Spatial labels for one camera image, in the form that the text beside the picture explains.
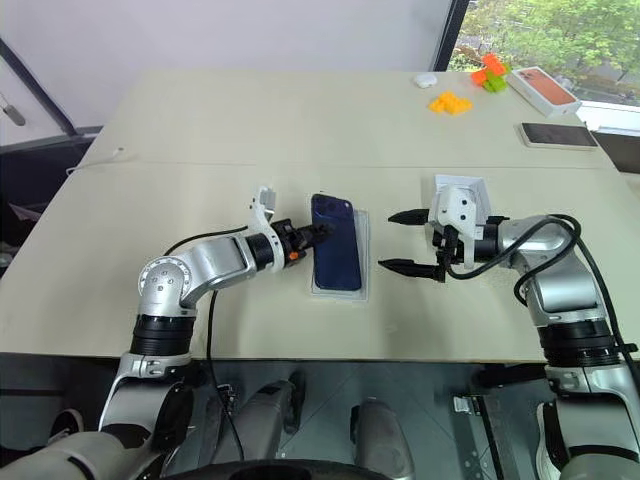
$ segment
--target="green toy block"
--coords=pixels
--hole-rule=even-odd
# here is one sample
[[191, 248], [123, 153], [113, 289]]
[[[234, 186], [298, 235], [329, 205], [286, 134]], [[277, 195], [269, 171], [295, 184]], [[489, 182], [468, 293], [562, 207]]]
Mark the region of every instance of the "green toy block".
[[501, 75], [487, 71], [487, 81], [482, 86], [489, 92], [497, 93], [507, 88], [507, 82]]

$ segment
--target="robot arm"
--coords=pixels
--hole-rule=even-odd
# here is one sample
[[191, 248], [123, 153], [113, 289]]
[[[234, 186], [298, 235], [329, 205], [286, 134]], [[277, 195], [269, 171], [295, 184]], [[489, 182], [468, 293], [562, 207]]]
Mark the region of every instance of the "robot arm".
[[157, 476], [164, 455], [184, 441], [191, 418], [196, 382], [189, 345], [197, 301], [260, 271], [295, 265], [331, 233], [324, 226], [296, 229], [288, 219], [269, 223], [274, 204], [275, 193], [262, 187], [250, 205], [247, 231], [216, 236], [144, 267], [131, 347], [120, 359], [99, 431], [24, 457], [0, 470], [0, 479]]
[[[431, 210], [392, 216], [390, 221], [401, 224], [431, 224], [438, 265], [405, 259], [384, 260], [381, 265], [440, 282], [447, 274], [474, 278], [495, 265], [515, 269], [521, 279], [514, 293], [538, 331], [548, 362], [546, 376], [557, 395], [544, 409], [545, 423], [559, 429], [556, 468], [562, 470], [582, 455], [605, 453], [615, 457], [612, 465], [619, 458], [631, 459], [640, 472], [640, 396], [628, 362], [620, 359], [623, 348], [635, 346], [621, 347], [611, 334], [594, 276], [573, 251], [580, 242], [579, 224], [564, 215], [487, 217], [477, 223], [473, 203], [468, 190], [448, 186]], [[483, 265], [464, 273], [452, 267], [464, 263], [471, 268], [474, 262]], [[612, 471], [607, 478], [626, 478], [616, 475]]]

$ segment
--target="smartphone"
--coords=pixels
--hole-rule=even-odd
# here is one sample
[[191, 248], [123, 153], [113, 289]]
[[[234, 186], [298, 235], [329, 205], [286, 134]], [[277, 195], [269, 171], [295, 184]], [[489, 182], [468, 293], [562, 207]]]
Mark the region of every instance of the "smartphone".
[[520, 133], [528, 147], [570, 148], [590, 150], [598, 144], [585, 127], [552, 125], [549, 123], [523, 123]]
[[353, 205], [328, 195], [311, 197], [314, 225], [329, 224], [332, 233], [313, 248], [313, 278], [325, 290], [355, 291], [362, 288]]

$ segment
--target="beige table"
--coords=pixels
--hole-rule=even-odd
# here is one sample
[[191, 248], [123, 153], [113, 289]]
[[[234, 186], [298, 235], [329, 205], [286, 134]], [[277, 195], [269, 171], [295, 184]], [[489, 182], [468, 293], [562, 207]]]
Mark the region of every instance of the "beige table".
[[[527, 311], [511, 294], [515, 272], [441, 285], [375, 264], [434, 260], [424, 229], [386, 218], [428, 203], [436, 173], [485, 177], [495, 213], [579, 218], [623, 334], [640, 340], [631, 281], [640, 270], [640, 203], [606, 155], [526, 148], [514, 125], [542, 119], [514, 92], [489, 95], [463, 75], [440, 78], [421, 91], [402, 73], [149, 76], [0, 282], [0, 350], [120, 355], [131, 338], [142, 266], [183, 237], [245, 223], [248, 199], [267, 184], [278, 193], [276, 218], [297, 225], [310, 221], [310, 197], [321, 190], [369, 212], [370, 299], [312, 297], [311, 261], [264, 272], [220, 294], [215, 356], [542, 360]], [[461, 117], [426, 110], [445, 87], [466, 93], [474, 110]], [[117, 147], [120, 156], [99, 164]], [[200, 308], [192, 342], [198, 357], [206, 328]]]

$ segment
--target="black smartphone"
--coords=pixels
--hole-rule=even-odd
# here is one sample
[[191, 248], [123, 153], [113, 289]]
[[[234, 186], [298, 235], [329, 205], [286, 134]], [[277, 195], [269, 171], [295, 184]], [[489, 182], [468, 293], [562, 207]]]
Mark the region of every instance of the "black smartphone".
[[585, 127], [552, 125], [550, 123], [523, 123], [520, 125], [520, 131], [528, 147], [589, 150], [598, 146]]

